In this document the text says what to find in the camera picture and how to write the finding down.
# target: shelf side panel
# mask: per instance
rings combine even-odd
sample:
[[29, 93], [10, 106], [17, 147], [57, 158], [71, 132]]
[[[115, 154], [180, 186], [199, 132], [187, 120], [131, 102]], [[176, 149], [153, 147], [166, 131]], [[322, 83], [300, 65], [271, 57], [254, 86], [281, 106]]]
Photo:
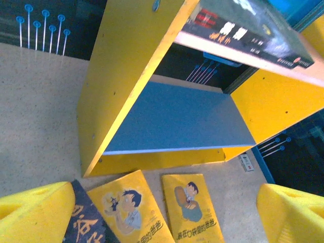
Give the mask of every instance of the shelf side panel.
[[324, 88], [264, 70], [231, 96], [257, 144], [324, 108]]
[[198, 0], [111, 0], [78, 102], [83, 174], [93, 169]]
[[225, 161], [230, 161], [234, 157], [248, 151], [251, 148], [253, 148], [253, 146], [223, 148], [225, 154]]
[[302, 35], [324, 58], [324, 15], [303, 30]]

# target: yellow book cover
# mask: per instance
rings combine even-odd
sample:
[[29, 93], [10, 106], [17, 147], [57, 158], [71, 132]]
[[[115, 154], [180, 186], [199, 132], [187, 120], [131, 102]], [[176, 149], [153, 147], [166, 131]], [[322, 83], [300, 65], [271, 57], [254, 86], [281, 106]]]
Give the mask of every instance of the yellow book cover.
[[88, 195], [120, 242], [174, 242], [140, 170], [92, 189]]
[[164, 175], [162, 182], [176, 242], [224, 242], [202, 174]]

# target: power outlet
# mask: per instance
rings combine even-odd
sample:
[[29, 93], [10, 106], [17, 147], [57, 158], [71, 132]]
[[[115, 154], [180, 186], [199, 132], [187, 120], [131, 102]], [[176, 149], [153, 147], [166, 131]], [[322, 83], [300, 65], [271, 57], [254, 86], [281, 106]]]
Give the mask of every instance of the power outlet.
[[250, 158], [248, 157], [248, 155], [246, 153], [241, 154], [239, 156], [239, 160], [241, 161], [241, 164], [243, 166], [243, 169], [245, 170], [245, 172], [249, 172], [249, 171], [253, 171], [254, 167], [251, 163]]

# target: blue shelf board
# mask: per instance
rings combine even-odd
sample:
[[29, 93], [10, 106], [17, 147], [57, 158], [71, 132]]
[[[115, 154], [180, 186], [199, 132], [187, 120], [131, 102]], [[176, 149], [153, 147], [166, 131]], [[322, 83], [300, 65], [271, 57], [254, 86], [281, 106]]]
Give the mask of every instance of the blue shelf board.
[[149, 82], [103, 155], [255, 144], [230, 95]]

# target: children's book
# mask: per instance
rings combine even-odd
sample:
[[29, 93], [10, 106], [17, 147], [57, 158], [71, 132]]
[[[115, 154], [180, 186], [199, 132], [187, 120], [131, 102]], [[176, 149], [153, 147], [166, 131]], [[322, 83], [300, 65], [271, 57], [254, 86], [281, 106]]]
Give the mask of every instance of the children's book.
[[140, 170], [92, 189], [88, 195], [120, 242], [174, 242]]
[[224, 242], [202, 174], [164, 175], [162, 181], [176, 242]]
[[63, 243], [120, 243], [77, 180], [72, 182], [75, 206]]

